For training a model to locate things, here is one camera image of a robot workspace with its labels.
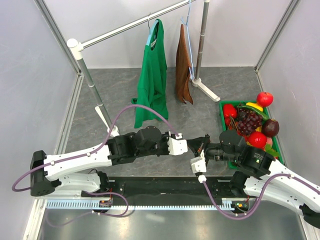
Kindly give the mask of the red apple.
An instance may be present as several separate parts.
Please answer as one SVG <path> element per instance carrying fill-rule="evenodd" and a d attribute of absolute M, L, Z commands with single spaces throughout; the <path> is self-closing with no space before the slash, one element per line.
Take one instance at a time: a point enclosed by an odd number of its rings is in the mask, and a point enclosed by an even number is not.
<path fill-rule="evenodd" d="M 274 101 L 274 96 L 269 92 L 260 92 L 256 97 L 256 102 L 259 106 L 265 108 L 270 106 Z"/>

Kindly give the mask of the aluminium frame post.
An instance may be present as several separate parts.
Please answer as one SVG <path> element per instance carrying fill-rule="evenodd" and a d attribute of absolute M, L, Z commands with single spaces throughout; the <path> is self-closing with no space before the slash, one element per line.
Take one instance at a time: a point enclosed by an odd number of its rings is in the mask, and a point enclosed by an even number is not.
<path fill-rule="evenodd" d="M 279 39 L 281 33 L 283 32 L 285 26 L 289 22 L 292 14 L 296 10 L 297 6 L 299 5 L 300 0 L 290 0 L 288 6 L 286 7 L 282 17 L 280 18 L 275 30 L 273 31 L 269 41 L 267 42 L 261 56 L 259 57 L 254 70 L 258 73 L 263 66 L 264 62 L 266 61 L 267 57 L 269 56 L 270 52 L 272 51 L 273 47 L 275 46 L 277 40 Z"/>
<path fill-rule="evenodd" d="M 63 37 L 62 32 L 60 31 L 53 15 L 51 14 L 46 2 L 44 0 L 34 0 L 35 4 L 37 5 L 38 9 L 40 10 L 42 16 L 44 17 L 46 23 L 48 24 L 49 28 L 51 29 L 55 39 L 57 40 L 59 46 L 61 47 L 62 51 L 64 52 L 65 56 L 67 57 L 69 63 L 71 64 L 73 70 L 76 72 L 77 75 L 82 73 L 77 61 L 75 60 L 71 50 L 67 46 L 67 41 Z"/>

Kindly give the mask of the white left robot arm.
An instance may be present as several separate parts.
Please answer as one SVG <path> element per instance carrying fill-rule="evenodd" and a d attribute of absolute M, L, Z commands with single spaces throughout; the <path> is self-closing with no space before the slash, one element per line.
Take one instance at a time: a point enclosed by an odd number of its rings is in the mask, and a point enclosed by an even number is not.
<path fill-rule="evenodd" d="M 96 145 L 75 152 L 47 155 L 43 150 L 33 153 L 30 168 L 30 194 L 47 196 L 78 193 L 82 197 L 95 193 L 106 196 L 110 185 L 105 173 L 82 174 L 81 171 L 99 167 L 129 164 L 146 156 L 179 156 L 188 151 L 182 135 L 169 131 L 161 133 L 155 126 L 109 139 L 103 147 Z"/>

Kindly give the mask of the green chili pepper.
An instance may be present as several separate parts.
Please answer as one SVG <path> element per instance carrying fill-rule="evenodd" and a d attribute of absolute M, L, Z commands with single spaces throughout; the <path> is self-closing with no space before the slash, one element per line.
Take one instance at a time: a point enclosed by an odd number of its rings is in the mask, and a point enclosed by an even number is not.
<path fill-rule="evenodd" d="M 267 114 L 265 114 L 264 112 L 258 110 L 257 108 L 254 108 L 252 106 L 249 106 L 249 105 L 238 105 L 237 108 L 238 109 L 246 109 L 246 110 L 253 111 L 256 114 L 260 115 L 262 117 L 263 121 L 267 121 L 269 119 L 269 116 Z"/>

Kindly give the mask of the dark purple mangosteen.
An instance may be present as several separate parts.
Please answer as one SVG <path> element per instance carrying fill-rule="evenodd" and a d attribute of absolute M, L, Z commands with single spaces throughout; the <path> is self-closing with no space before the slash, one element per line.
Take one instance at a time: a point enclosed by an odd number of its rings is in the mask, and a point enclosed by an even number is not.
<path fill-rule="evenodd" d="M 279 133 L 280 126 L 277 120 L 268 119 L 262 125 L 261 132 L 268 138 L 273 138 Z"/>

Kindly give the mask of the green fruit tray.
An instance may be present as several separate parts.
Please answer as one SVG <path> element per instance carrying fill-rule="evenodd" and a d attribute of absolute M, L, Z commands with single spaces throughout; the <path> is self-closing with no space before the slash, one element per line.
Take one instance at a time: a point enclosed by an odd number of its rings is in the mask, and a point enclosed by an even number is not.
<path fill-rule="evenodd" d="M 276 140 L 279 124 L 265 107 L 252 101 L 227 100 L 219 103 L 219 109 L 224 131 L 236 130 L 248 145 L 262 148 L 284 163 Z"/>

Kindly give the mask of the purple grape bunch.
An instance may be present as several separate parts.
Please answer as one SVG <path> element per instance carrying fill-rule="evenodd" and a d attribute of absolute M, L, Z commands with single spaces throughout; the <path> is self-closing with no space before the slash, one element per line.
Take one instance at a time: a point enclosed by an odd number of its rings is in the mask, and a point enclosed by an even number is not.
<path fill-rule="evenodd" d="M 236 130 L 239 135 L 248 137 L 257 128 L 262 126 L 263 119 L 261 115 L 248 109 L 238 109 L 237 107 L 235 109 L 237 110 L 237 117 L 228 118 L 230 120 L 230 123 L 227 125 L 228 129 Z"/>

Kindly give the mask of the aluminium frame post right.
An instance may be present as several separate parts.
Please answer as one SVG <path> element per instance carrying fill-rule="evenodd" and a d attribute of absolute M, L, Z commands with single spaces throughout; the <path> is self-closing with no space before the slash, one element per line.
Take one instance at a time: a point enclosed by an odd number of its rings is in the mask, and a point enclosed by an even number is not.
<path fill-rule="evenodd" d="M 259 57 L 254 70 L 258 73 L 263 66 L 264 62 L 266 61 L 267 57 L 269 56 L 270 52 L 272 51 L 273 47 L 275 46 L 277 40 L 279 39 L 281 33 L 283 32 L 285 26 L 289 22 L 292 14 L 296 10 L 297 6 L 299 5 L 300 0 L 290 0 L 288 6 L 286 7 L 282 17 L 280 18 L 275 30 L 273 31 L 269 41 L 267 42 L 261 56 Z"/>

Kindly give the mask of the green t-shirt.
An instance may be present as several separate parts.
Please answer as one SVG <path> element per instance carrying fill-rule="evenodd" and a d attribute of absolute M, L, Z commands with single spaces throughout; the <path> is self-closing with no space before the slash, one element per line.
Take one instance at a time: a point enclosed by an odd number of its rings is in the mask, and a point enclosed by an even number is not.
<path fill-rule="evenodd" d="M 134 105 L 146 106 L 169 119 L 167 108 L 167 62 L 164 47 L 164 27 L 158 19 L 157 39 L 153 49 L 145 45 L 137 97 L 131 99 Z"/>

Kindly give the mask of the red bell pepper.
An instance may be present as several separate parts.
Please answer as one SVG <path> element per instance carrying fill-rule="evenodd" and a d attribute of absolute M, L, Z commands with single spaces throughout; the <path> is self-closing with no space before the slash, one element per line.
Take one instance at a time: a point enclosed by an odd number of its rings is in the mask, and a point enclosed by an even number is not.
<path fill-rule="evenodd" d="M 232 117 L 235 119 L 238 115 L 236 108 L 230 103 L 225 104 L 222 111 L 224 118 Z"/>

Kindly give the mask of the red tomato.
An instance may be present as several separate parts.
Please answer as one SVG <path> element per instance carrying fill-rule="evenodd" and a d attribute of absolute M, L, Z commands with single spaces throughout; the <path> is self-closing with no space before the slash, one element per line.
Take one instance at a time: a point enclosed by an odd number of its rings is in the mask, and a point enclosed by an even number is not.
<path fill-rule="evenodd" d="M 254 131 L 248 137 L 248 142 L 256 148 L 263 149 L 267 144 L 267 137 L 258 131 Z"/>

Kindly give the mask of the light blue shirt hanger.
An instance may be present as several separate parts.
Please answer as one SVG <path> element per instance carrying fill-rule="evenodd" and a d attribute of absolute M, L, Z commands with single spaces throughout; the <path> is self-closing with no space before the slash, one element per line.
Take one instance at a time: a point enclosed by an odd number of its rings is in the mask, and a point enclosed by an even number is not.
<path fill-rule="evenodd" d="M 158 25 L 159 25 L 159 20 L 156 19 L 150 27 L 149 25 L 150 21 L 148 20 L 148 27 L 149 27 L 149 35 L 146 41 L 146 45 L 150 47 L 152 50 L 157 42 L 157 32 L 158 32 Z"/>

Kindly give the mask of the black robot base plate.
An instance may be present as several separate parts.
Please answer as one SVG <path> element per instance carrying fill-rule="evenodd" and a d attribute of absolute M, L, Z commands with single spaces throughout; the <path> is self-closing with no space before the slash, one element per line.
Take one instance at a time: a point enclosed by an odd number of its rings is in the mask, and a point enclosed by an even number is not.
<path fill-rule="evenodd" d="M 230 187 L 231 176 L 207 176 L 206 184 L 217 204 L 223 199 L 247 200 L 248 195 Z M 129 204 L 212 205 L 208 193 L 196 176 L 115 176 L 94 193 L 114 192 Z"/>

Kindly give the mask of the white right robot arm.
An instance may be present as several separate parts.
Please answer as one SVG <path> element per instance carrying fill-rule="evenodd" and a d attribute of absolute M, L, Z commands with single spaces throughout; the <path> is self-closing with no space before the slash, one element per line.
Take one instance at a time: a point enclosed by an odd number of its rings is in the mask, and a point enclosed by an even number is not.
<path fill-rule="evenodd" d="M 235 197 L 255 197 L 253 207 L 245 212 L 226 213 L 217 207 L 224 217 L 245 220 L 253 215 L 262 200 L 267 200 L 291 209 L 313 227 L 320 227 L 320 187 L 299 176 L 266 151 L 248 145 L 235 130 L 223 131 L 219 143 L 211 143 L 210 136 L 206 135 L 187 140 L 187 146 L 194 153 L 190 161 L 192 172 L 204 185 L 215 207 L 217 203 L 205 177 L 210 160 L 235 162 L 237 171 L 229 183 L 230 193 Z"/>

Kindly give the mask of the aluminium frame post left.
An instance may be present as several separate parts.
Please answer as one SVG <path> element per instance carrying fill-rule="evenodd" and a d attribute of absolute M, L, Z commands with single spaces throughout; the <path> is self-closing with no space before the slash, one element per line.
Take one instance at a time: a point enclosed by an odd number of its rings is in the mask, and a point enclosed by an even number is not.
<path fill-rule="evenodd" d="M 49 28 L 51 29 L 55 39 L 57 40 L 59 46 L 61 47 L 62 51 L 64 52 L 65 56 L 67 57 L 69 63 L 71 64 L 73 70 L 76 72 L 77 75 L 82 73 L 77 61 L 75 60 L 71 50 L 67 46 L 67 41 L 63 37 L 62 32 L 60 31 L 53 15 L 51 14 L 46 2 L 44 0 L 34 0 L 35 4 L 37 5 L 38 9 L 40 10 L 42 16 L 44 17 L 46 23 L 48 24 Z"/>

